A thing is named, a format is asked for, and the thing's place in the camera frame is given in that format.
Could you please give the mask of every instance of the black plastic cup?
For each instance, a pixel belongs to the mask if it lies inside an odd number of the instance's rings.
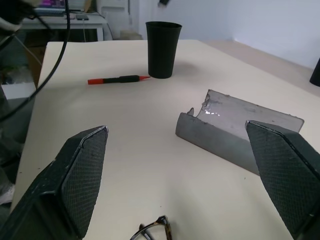
[[[182,26],[164,21],[146,23],[149,75],[156,79],[172,76]]]

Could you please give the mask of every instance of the white wall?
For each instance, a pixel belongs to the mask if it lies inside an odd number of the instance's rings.
[[[182,24],[181,39],[235,39],[310,68],[320,58],[320,0],[171,0],[166,9],[149,1],[149,20]]]
[[[227,1],[171,0],[166,8],[158,8],[159,0],[140,0],[140,34],[147,39],[147,21],[167,21],[182,25],[181,39],[227,39],[231,36]]]
[[[140,0],[130,0],[130,17],[132,30],[139,32]]]

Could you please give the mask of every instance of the background furniture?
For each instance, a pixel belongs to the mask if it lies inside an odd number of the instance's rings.
[[[61,47],[47,45],[40,82]],[[229,47],[235,53],[245,49],[232,42]],[[258,58],[262,64],[264,57]],[[129,239],[140,223],[165,214],[175,240],[291,240],[259,176],[175,135],[179,114],[197,106],[198,112],[213,89],[303,118],[300,134],[320,150],[320,89],[304,83],[308,70],[282,64],[282,74],[291,68],[294,74],[287,75],[294,79],[181,40],[169,79],[87,85],[92,78],[147,75],[147,42],[68,43],[57,72],[35,100],[12,206],[67,138],[107,125],[101,187],[85,239]]]
[[[97,40],[104,40],[103,25],[107,24],[107,20],[100,15],[88,14],[89,20],[71,19],[71,29],[96,29]],[[67,20],[63,16],[44,16],[42,19],[52,28],[52,29],[66,29]],[[38,19],[24,19],[21,29],[45,29],[45,27],[39,22]]]

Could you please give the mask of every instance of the white table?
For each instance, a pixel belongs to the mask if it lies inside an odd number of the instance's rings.
[[[61,46],[47,45],[40,82]],[[303,118],[301,134],[320,150],[320,89],[310,93],[195,40],[179,42],[169,79],[87,85],[91,78],[147,75],[147,62],[146,41],[68,43],[35,100],[13,206],[67,138],[107,125],[86,240],[128,240],[140,223],[161,215],[168,216],[174,240],[291,240],[257,175],[177,137],[175,128],[179,114],[197,112],[213,89]]]
[[[101,17],[100,15],[88,14],[89,20],[70,20],[71,29],[96,29],[97,40],[104,40],[104,31],[103,25],[107,24],[107,20]],[[42,19],[52,28],[52,29],[66,29],[67,28],[67,20],[64,16],[43,16]],[[21,29],[45,29],[38,19],[28,19],[25,18],[22,23]]]

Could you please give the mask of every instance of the red marker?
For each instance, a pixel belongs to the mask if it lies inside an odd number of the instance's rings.
[[[115,83],[135,83],[150,78],[150,76],[120,76],[114,78],[97,78],[88,80],[89,85],[94,84],[115,84]]]

